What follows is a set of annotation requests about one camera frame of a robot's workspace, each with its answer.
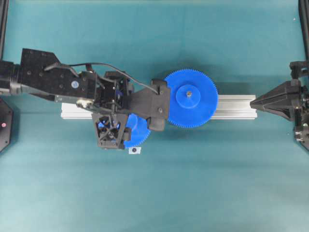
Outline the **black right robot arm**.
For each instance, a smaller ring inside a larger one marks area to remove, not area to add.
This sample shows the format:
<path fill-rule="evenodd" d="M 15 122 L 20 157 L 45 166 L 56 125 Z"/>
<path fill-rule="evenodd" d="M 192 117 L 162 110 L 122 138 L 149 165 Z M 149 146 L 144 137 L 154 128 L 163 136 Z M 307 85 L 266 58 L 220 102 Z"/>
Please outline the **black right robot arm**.
<path fill-rule="evenodd" d="M 309 149 L 309 89 L 301 84 L 302 77 L 309 76 L 309 62 L 290 63 L 291 80 L 250 102 L 255 110 L 281 116 L 294 122 L 294 138 L 306 150 Z"/>

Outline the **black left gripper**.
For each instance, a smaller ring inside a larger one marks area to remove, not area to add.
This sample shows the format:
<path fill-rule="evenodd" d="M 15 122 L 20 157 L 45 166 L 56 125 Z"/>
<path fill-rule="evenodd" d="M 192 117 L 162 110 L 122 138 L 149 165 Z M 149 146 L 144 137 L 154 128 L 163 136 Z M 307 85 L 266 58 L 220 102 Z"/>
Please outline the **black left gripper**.
<path fill-rule="evenodd" d="M 92 120 L 98 146 L 102 149 L 125 149 L 124 142 L 131 139 L 129 100 L 134 87 L 124 74 L 107 71 L 98 77 L 93 104 Z"/>

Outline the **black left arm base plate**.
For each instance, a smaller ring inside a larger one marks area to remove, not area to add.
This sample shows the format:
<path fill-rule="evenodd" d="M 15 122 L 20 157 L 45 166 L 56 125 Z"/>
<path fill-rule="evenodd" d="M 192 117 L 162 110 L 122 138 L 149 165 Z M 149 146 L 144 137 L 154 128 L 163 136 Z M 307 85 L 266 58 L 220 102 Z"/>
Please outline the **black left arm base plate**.
<path fill-rule="evenodd" d="M 0 100 L 0 151 L 2 152 L 11 140 L 14 112 L 9 105 Z"/>

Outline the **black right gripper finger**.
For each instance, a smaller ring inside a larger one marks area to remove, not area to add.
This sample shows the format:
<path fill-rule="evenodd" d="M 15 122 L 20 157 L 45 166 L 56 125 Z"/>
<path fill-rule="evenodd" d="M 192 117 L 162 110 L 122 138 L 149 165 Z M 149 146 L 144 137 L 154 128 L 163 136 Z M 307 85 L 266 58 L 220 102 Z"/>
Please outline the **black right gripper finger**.
<path fill-rule="evenodd" d="M 292 96 L 294 87 L 291 81 L 286 81 L 266 94 L 261 95 L 250 102 L 250 107 L 255 110 L 281 116 L 287 120 L 293 120 Z"/>

